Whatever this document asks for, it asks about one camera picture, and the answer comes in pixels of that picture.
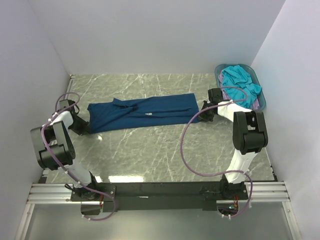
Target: navy blue garment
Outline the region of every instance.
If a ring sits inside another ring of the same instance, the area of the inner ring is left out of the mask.
[[[199,111],[193,93],[90,103],[92,133],[160,125],[186,124]]]

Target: plastic basket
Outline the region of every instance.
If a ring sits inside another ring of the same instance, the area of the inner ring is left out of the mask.
[[[260,83],[258,81],[258,78],[257,78],[255,71],[251,67],[249,67],[248,65],[245,65],[245,64],[220,64],[214,70],[216,84],[219,88],[220,88],[220,81],[219,81],[218,76],[221,73],[221,71],[229,66],[236,66],[236,65],[240,65],[248,74],[250,74],[252,82],[254,84],[257,84],[260,86]],[[260,107],[258,109],[256,109],[255,111],[262,111],[263,109],[265,109],[265,107],[267,105],[266,99],[265,99],[265,96],[264,96],[264,93],[262,90],[261,90],[260,94],[257,96],[257,98],[258,98],[258,102],[259,102]]]

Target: black mounting bar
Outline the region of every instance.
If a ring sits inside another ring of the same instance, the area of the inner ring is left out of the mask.
[[[263,112],[238,111],[233,115],[233,145],[241,154],[259,153],[268,144],[268,134]]]
[[[97,183],[97,189],[112,196],[117,211],[123,210],[170,210],[202,209],[216,211],[217,200],[247,200],[248,193],[244,182],[228,183],[225,177],[221,181],[201,182],[130,182]],[[77,194],[71,195],[71,201],[82,202]],[[113,202],[103,199],[103,212],[111,212]],[[100,206],[83,206],[82,214],[98,214]]]

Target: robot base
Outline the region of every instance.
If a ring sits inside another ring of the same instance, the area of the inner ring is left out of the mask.
[[[247,200],[248,193],[244,182],[228,183],[223,176],[221,181],[201,182],[128,182],[97,183],[97,189],[112,196],[117,211],[127,210],[171,210],[202,209],[216,211],[218,200]],[[72,202],[82,202],[83,198],[76,194],[71,196]],[[114,205],[111,199],[103,199],[103,208],[99,205],[81,205],[84,215],[97,215],[111,212]]]

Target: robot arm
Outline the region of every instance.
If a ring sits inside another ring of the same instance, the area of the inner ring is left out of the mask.
[[[60,109],[66,108],[73,104],[72,100],[60,101]],[[58,170],[64,173],[64,170],[52,158],[50,153],[44,146],[41,136],[41,128],[37,127],[30,131],[31,139],[35,151],[35,155],[38,164],[41,168],[50,170]],[[54,154],[58,157],[63,166],[70,170],[83,185],[88,186],[91,189],[96,189],[96,179],[87,169],[83,168],[78,162],[75,161],[76,152],[71,142],[68,130],[72,130],[78,135],[89,134],[89,123],[80,118],[75,112],[74,108],[68,111],[62,112],[48,127],[44,130],[44,135],[50,148]],[[97,196],[84,189],[78,182],[75,182],[72,178],[74,192],[76,192],[81,198],[87,200],[93,200]]]
[[[220,88],[208,90],[209,101],[204,101],[202,109],[225,104]],[[218,106],[200,114],[205,121],[213,121],[218,114],[233,122],[234,154],[227,171],[240,170],[247,172],[252,160],[268,144],[268,134],[264,114],[241,107],[235,103]],[[228,183],[239,184],[245,180],[245,175],[239,172],[225,174]]]

